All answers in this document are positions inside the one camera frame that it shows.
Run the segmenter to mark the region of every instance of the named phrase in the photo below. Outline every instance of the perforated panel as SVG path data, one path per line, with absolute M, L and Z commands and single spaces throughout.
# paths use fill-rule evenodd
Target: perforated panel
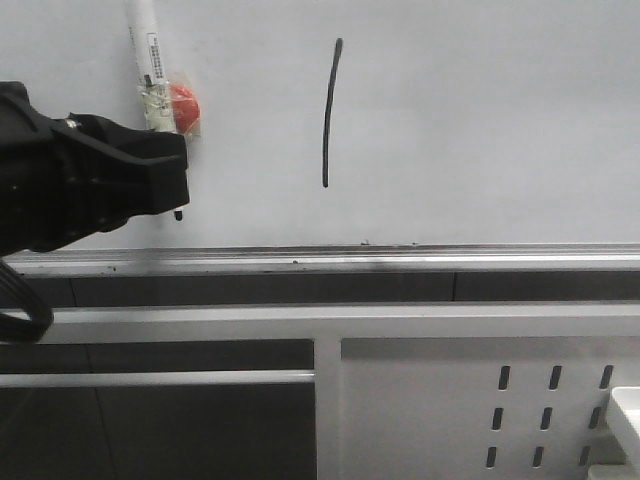
M 582 480 L 624 461 L 603 417 L 640 338 L 349 339 L 342 362 L 342 478 Z

